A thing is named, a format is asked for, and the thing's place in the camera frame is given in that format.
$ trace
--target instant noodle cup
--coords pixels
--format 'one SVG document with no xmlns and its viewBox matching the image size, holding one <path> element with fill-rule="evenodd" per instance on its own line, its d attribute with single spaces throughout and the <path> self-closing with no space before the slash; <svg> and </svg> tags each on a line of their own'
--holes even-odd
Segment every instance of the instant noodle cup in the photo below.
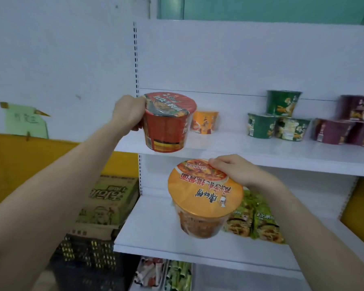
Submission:
<svg viewBox="0 0 364 291">
<path fill-rule="evenodd" d="M 302 141 L 309 123 L 309 119 L 279 117 L 276 124 L 275 136 L 283 140 Z"/>
<path fill-rule="evenodd" d="M 254 138 L 269 139 L 274 132 L 277 117 L 269 114 L 248 113 L 248 135 Z"/>
<path fill-rule="evenodd" d="M 302 92 L 267 91 L 266 113 L 276 116 L 292 116 L 296 103 Z"/>
<path fill-rule="evenodd" d="M 337 101 L 336 117 L 364 121 L 364 96 L 341 95 Z"/>
<path fill-rule="evenodd" d="M 196 238 L 216 235 L 243 200 L 243 187 L 206 159 L 177 165 L 168 178 L 168 191 L 182 230 Z"/>
<path fill-rule="evenodd" d="M 211 134 L 214 130 L 214 124 L 218 111 L 202 111 L 197 110 L 193 114 L 191 129 L 200 134 Z"/>
<path fill-rule="evenodd" d="M 312 139 L 333 145 L 341 145 L 354 126 L 355 122 L 348 120 L 328 120 L 316 118 L 314 121 L 314 131 Z"/>
<path fill-rule="evenodd" d="M 347 143 L 364 147 L 364 122 L 356 122 L 350 130 Z"/>
<path fill-rule="evenodd" d="M 144 96 L 147 99 L 143 116 L 146 145 L 163 153 L 182 149 L 197 108 L 194 100 L 169 92 L 148 93 Z"/>
</svg>

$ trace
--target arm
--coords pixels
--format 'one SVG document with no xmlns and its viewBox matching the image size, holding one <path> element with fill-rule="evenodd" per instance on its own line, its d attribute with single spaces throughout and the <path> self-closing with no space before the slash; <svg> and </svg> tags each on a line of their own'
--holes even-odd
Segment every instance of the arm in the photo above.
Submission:
<svg viewBox="0 0 364 291">
<path fill-rule="evenodd" d="M 119 140 L 144 113 L 123 96 L 112 120 L 27 180 L 0 203 L 0 290 L 29 290 L 73 225 Z"/>
<path fill-rule="evenodd" d="M 364 263 L 278 178 L 235 154 L 209 163 L 265 197 L 311 289 L 364 291 Z"/>
</svg>

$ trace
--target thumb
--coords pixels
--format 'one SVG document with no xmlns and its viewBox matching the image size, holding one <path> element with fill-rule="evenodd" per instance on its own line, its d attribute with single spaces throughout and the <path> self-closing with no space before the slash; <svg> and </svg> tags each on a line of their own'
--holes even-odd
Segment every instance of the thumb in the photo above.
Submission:
<svg viewBox="0 0 364 291">
<path fill-rule="evenodd" d="M 227 171 L 228 171 L 229 166 L 230 166 L 229 163 L 223 162 L 223 161 L 219 160 L 218 158 L 210 158 L 209 159 L 209 164 L 211 166 L 213 166 L 214 168 L 216 168 L 216 169 L 218 169 L 220 171 L 223 171 L 226 174 L 228 174 Z"/>
</svg>

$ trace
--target snack packet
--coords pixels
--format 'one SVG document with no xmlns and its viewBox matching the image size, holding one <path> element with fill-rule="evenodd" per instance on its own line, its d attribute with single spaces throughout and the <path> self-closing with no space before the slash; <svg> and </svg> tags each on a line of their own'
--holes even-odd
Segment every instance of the snack packet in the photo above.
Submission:
<svg viewBox="0 0 364 291">
<path fill-rule="evenodd" d="M 255 214 L 251 238 L 285 244 L 280 227 L 275 221 L 266 201 L 256 192 L 253 193 L 253 198 L 255 200 Z"/>
<path fill-rule="evenodd" d="M 252 200 L 251 192 L 245 187 L 243 188 L 243 191 L 243 201 L 240 206 L 231 213 L 224 225 L 224 231 L 242 237 L 249 237 L 253 221 L 254 202 Z"/>
</svg>

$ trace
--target hand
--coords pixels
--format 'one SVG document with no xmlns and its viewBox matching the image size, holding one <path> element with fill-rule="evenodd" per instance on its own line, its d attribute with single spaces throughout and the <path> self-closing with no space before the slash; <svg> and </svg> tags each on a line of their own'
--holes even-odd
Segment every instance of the hand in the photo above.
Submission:
<svg viewBox="0 0 364 291">
<path fill-rule="evenodd" d="M 134 98 L 131 95 L 124 95 L 114 105 L 111 122 L 119 126 L 121 136 L 125 136 L 130 130 L 138 131 L 142 128 L 140 121 L 145 109 L 145 97 Z"/>
<path fill-rule="evenodd" d="M 231 179 L 242 186 L 258 189 L 261 184 L 275 178 L 243 157 L 232 154 L 209 159 L 209 164 L 225 172 Z"/>
</svg>

